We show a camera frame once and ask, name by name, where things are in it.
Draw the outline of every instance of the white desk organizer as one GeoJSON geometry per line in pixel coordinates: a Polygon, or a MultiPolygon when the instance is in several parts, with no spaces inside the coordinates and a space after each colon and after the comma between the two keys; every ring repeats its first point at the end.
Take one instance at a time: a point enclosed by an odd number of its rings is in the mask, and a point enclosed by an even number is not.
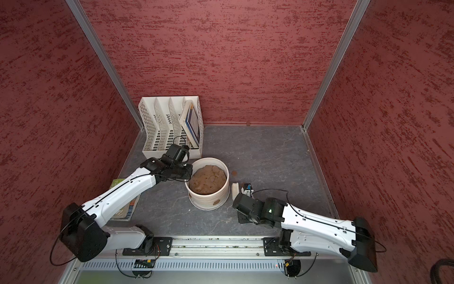
{"type": "Polygon", "coordinates": [[[172,145],[173,139],[178,137],[175,144],[184,145],[184,140],[189,145],[191,159],[202,157],[203,145],[203,120],[198,96],[175,96],[175,97],[143,97],[139,103],[139,112],[147,132],[147,141],[142,153],[147,159],[160,158],[172,145]],[[186,133],[178,121],[186,100],[192,100],[199,118],[200,147],[193,148],[186,133]]]}

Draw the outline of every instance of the white ceramic pot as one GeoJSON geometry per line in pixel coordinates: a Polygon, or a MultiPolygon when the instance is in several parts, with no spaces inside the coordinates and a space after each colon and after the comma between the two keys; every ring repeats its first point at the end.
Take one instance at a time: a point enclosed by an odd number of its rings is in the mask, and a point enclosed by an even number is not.
{"type": "Polygon", "coordinates": [[[189,188],[189,182],[185,182],[184,184],[186,185],[186,189],[188,190],[189,199],[195,207],[202,210],[213,210],[221,207],[221,205],[226,202],[229,196],[229,172],[226,164],[224,164],[221,160],[215,158],[202,158],[198,159],[192,164],[192,175],[194,175],[199,169],[203,168],[206,165],[218,166],[226,174],[226,183],[224,183],[224,186],[220,190],[212,194],[202,195],[192,192],[189,188]]]}

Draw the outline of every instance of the magazine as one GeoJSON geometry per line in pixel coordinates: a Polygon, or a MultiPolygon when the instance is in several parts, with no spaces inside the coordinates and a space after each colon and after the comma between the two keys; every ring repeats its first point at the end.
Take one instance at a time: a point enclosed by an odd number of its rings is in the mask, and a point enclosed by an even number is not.
{"type": "MultiPolygon", "coordinates": [[[[114,179],[112,181],[112,184],[110,185],[109,189],[118,185],[122,181],[124,181],[124,179],[114,179]]],[[[136,205],[137,205],[137,202],[139,201],[139,197],[140,197],[140,194],[136,198],[131,200],[131,202],[126,204],[122,209],[118,210],[118,212],[115,213],[115,215],[112,216],[112,218],[110,218],[110,219],[114,220],[114,221],[130,221],[131,217],[134,213],[134,210],[136,209],[136,205]]]]}
{"type": "Polygon", "coordinates": [[[199,148],[200,128],[197,110],[191,100],[187,100],[183,107],[179,122],[186,132],[186,136],[193,148],[199,148]]]}

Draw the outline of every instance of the metal base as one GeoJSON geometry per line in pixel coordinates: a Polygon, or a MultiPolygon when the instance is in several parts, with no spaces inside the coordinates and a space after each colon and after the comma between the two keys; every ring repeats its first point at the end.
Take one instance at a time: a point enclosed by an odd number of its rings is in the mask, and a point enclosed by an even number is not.
{"type": "MultiPolygon", "coordinates": [[[[279,241],[277,238],[263,238],[263,249],[265,251],[265,256],[287,256],[279,248],[279,241]]],[[[296,256],[311,256],[310,251],[303,251],[297,253],[296,256]]]]}
{"type": "MultiPolygon", "coordinates": [[[[283,271],[283,259],[161,259],[151,260],[153,271],[283,271]]],[[[149,271],[136,259],[118,259],[121,270],[149,271]]],[[[116,271],[114,259],[93,259],[84,262],[80,270],[116,271]]]]}
{"type": "MultiPolygon", "coordinates": [[[[155,247],[155,250],[159,246],[159,251],[153,251],[151,254],[148,254],[148,256],[157,256],[159,253],[159,256],[169,256],[170,254],[170,249],[172,248],[172,241],[173,238],[171,237],[154,237],[153,238],[153,247],[155,247]]],[[[124,249],[123,250],[123,255],[124,256],[146,256],[143,251],[139,249],[124,249]]]]}

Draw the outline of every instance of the red textured wall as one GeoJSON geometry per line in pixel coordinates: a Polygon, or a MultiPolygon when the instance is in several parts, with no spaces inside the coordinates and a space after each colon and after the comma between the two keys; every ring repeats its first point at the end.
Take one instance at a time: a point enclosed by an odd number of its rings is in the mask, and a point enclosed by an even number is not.
{"type": "Polygon", "coordinates": [[[62,209],[109,188],[138,127],[64,0],[2,1],[0,23],[0,279],[56,283],[62,209]]]}
{"type": "Polygon", "coordinates": [[[372,0],[310,125],[341,217],[365,216],[388,248],[374,283],[429,283],[454,258],[453,13],[372,0]]]}
{"type": "Polygon", "coordinates": [[[81,0],[133,101],[199,95],[206,123],[301,124],[356,0],[81,0]]]}

